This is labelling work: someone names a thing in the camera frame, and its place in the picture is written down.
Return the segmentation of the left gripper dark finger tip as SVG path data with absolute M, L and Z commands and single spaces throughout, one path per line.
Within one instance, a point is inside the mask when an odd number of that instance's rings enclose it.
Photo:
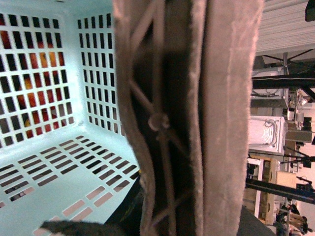
M 125 231 L 113 224 L 99 224 L 84 221 L 44 221 L 42 229 L 63 236 L 126 236 Z

